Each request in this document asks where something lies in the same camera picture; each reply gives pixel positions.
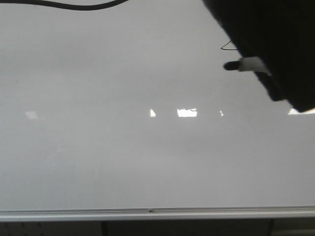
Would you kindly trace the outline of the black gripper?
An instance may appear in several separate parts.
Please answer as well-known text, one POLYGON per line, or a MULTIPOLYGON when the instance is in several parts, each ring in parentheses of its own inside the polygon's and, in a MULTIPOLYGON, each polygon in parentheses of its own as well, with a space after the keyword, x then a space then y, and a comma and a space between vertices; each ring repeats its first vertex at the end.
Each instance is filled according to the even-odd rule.
POLYGON ((259 58, 256 73, 273 101, 299 112, 315 106, 315 3, 312 0, 206 0, 240 55, 259 58))

